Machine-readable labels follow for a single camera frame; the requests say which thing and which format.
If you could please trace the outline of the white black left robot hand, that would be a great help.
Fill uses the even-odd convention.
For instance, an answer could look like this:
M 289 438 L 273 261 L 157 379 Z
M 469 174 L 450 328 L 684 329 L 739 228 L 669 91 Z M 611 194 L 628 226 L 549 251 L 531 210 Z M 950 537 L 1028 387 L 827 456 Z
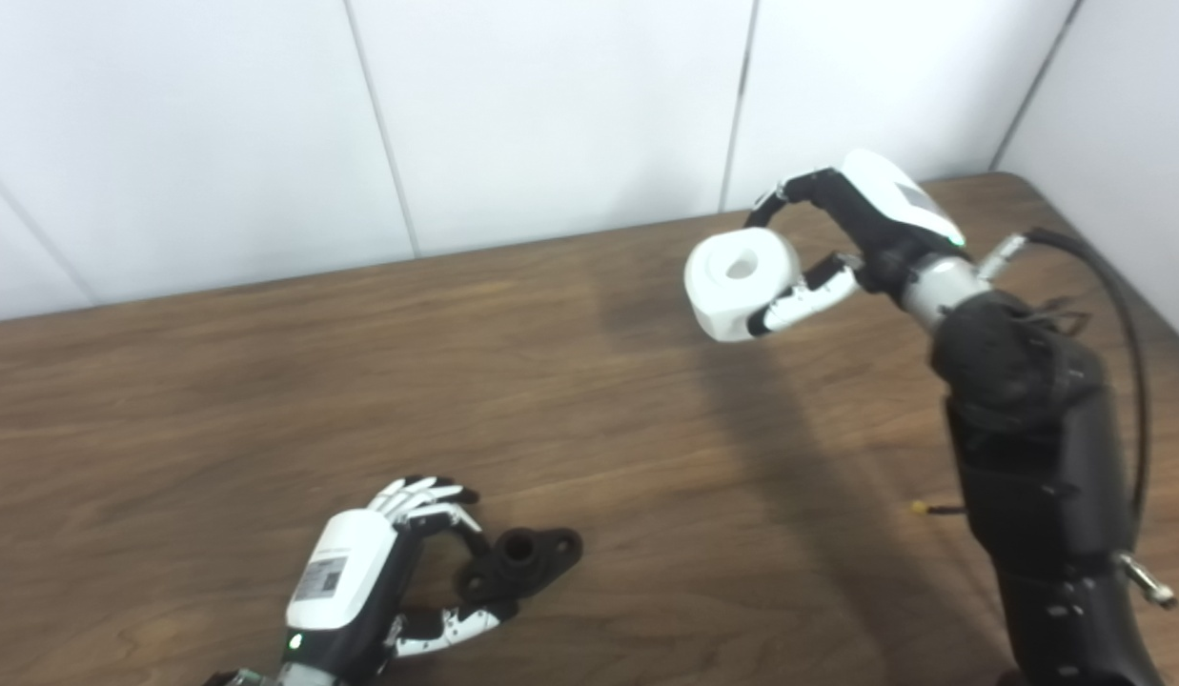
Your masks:
M 428 537 L 454 533 L 472 555 L 489 550 L 467 512 L 476 502 L 454 479 L 410 474 L 329 517 L 286 607 L 276 682 L 368 685 L 395 660 L 450 649 L 514 619 L 515 600 L 403 608 Z

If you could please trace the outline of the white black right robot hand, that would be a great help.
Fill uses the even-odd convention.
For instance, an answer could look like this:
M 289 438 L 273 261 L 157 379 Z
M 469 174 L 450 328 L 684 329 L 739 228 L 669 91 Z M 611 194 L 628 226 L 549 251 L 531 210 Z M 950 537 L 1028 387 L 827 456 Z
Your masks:
M 982 291 L 959 226 L 894 161 L 852 151 L 838 169 L 790 174 L 760 196 L 747 229 L 768 229 L 791 204 L 825 212 L 856 253 L 834 252 L 808 273 L 793 276 L 776 298 L 745 319 L 751 338 L 783 331 L 847 301 L 858 290 L 884 293 L 929 334 L 960 301 Z

